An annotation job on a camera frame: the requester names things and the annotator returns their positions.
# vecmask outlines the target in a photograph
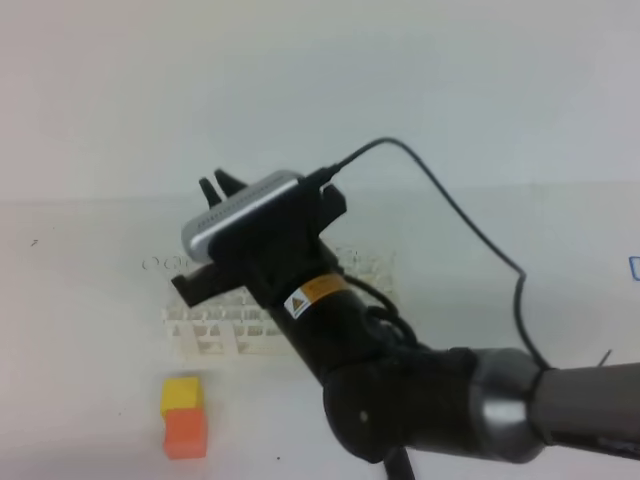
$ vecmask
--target white wall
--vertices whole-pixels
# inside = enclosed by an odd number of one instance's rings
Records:
[[[450,185],[640,180],[639,23],[633,0],[4,0],[0,200],[181,194],[381,134]],[[360,181],[414,173],[378,165]]]

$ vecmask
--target black cable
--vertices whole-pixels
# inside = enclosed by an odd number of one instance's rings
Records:
[[[396,307],[396,305],[391,300],[389,300],[389,297],[387,297],[384,293],[380,292],[379,290],[377,290],[376,288],[372,287],[368,283],[363,282],[359,278],[356,278],[356,277],[354,277],[352,275],[344,275],[344,279],[347,282],[349,282],[351,285],[355,285],[356,287],[358,287],[363,292],[368,293],[373,298],[378,300],[384,306],[384,308],[389,310],[389,312],[391,312],[391,313],[393,313],[395,315],[398,314],[398,312],[399,312],[398,311],[398,307]]]
[[[415,480],[409,454],[405,448],[394,449],[384,459],[384,469],[388,480]]]
[[[529,350],[529,353],[531,354],[531,357],[536,362],[536,364],[538,364],[538,366],[543,370],[550,369],[551,366],[545,360],[545,358],[542,356],[540,351],[536,348],[535,344],[529,337],[529,333],[525,328],[524,319],[522,317],[522,291],[524,288],[524,282],[527,279],[526,272],[520,265],[518,265],[514,260],[512,260],[506,253],[504,253],[495,243],[493,243],[489,239],[489,237],[487,237],[484,234],[484,232],[482,232],[482,230],[480,230],[480,228],[473,222],[473,220],[469,218],[469,216],[464,212],[464,210],[462,210],[462,208],[460,208],[458,203],[453,199],[453,197],[449,194],[447,189],[444,188],[444,186],[440,183],[440,181],[436,178],[433,172],[429,169],[429,167],[427,167],[425,162],[418,156],[417,153],[415,153],[408,145],[406,145],[404,142],[398,139],[395,139],[392,137],[382,137],[382,138],[373,140],[372,142],[369,142],[363,147],[359,148],[358,150],[353,152],[351,155],[346,157],[344,160],[334,165],[333,168],[330,168],[328,171],[330,171],[331,174],[335,174],[338,171],[342,170],[347,165],[349,165],[351,162],[353,162],[356,158],[360,157],[362,154],[385,143],[390,145],[395,145],[396,147],[399,147],[400,149],[404,150],[404,152],[411,157],[411,159],[416,163],[416,165],[418,165],[418,167],[429,177],[431,182],[435,185],[435,187],[438,189],[440,194],[447,201],[449,206],[453,208],[453,210],[455,210],[455,212],[462,219],[462,221],[467,225],[467,227],[469,227],[473,231],[473,233],[475,233],[476,236],[480,240],[482,240],[482,242],[498,258],[500,258],[500,260],[506,263],[512,270],[514,270],[518,274],[518,280],[516,282],[516,287],[513,294],[513,316],[515,319],[516,329],[518,330],[518,334],[522,339],[522,343],[524,343],[527,350]]]

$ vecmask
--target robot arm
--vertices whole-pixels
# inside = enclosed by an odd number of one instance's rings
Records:
[[[201,180],[211,208],[183,243],[206,265],[173,280],[185,302],[246,286],[322,385],[338,441],[390,477],[412,478],[404,447],[513,463],[554,444],[640,458],[640,364],[554,370],[516,349],[435,351],[383,296],[386,309],[365,306],[319,239],[346,212],[328,184],[336,171],[252,186],[217,171],[225,201]]]

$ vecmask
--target blue object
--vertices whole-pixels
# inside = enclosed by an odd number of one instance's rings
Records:
[[[631,276],[636,282],[640,282],[640,257],[629,257]]]

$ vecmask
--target yellow label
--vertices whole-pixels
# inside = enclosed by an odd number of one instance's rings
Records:
[[[302,313],[321,298],[340,290],[348,290],[349,285],[337,273],[321,275],[308,281],[297,288],[284,302],[285,308],[293,318],[298,318]]]
[[[342,276],[337,273],[331,273],[314,278],[300,287],[300,290],[302,290],[311,303],[315,303],[327,295],[331,295],[340,290],[347,290],[348,288],[349,286]]]

